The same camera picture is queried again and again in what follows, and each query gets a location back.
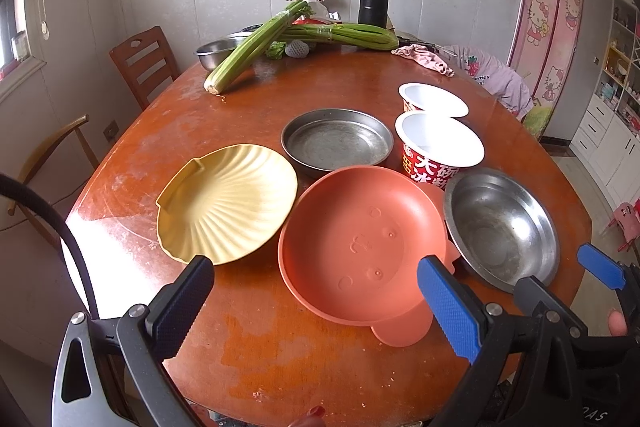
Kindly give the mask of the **person's right hand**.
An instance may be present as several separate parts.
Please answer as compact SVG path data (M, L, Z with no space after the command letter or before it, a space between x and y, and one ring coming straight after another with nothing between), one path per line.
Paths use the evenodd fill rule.
M625 336L627 334L628 327L622 312L612 310L608 314L608 330L612 336Z

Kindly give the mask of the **person's left hand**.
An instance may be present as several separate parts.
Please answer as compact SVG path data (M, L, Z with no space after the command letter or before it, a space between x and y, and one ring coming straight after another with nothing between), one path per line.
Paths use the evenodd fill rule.
M326 427L323 415L326 410L321 405L312 407L303 416L296 418L288 427Z

